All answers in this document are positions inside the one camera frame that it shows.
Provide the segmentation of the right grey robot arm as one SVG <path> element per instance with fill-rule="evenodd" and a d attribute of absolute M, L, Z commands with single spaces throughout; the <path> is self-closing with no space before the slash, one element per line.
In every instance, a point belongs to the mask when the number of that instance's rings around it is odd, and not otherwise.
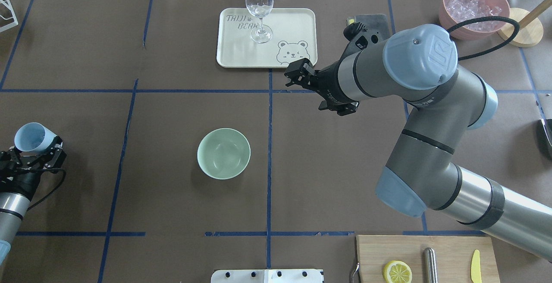
<path fill-rule="evenodd" d="M 343 31 L 348 45 L 338 61 L 314 69 L 294 58 L 289 85 L 319 94 L 319 110 L 340 116 L 359 102 L 396 95 L 412 106 L 379 177 L 375 193 L 410 217 L 440 211 L 546 260 L 552 255 L 551 208 L 452 162 L 467 130 L 488 122 L 498 108 L 495 90 L 459 65 L 449 31 L 424 24 L 376 41 L 363 23 Z"/>

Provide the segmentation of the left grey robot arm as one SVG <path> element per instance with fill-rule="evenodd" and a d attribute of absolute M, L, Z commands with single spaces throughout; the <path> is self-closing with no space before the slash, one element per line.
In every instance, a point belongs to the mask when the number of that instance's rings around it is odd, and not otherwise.
<path fill-rule="evenodd" d="M 62 169 L 67 154 L 60 137 L 39 153 L 23 155 L 18 146 L 1 152 L 0 157 L 0 261 L 4 262 L 28 210 L 51 196 L 65 181 Z M 62 173 L 60 182 L 44 197 L 32 204 L 44 173 Z"/>

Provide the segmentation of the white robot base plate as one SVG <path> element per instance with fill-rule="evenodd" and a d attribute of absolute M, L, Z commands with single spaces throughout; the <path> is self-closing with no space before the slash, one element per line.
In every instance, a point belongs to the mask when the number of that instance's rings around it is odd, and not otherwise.
<path fill-rule="evenodd" d="M 325 277 L 319 269 L 241 269 L 217 270 L 211 283 L 323 283 Z"/>

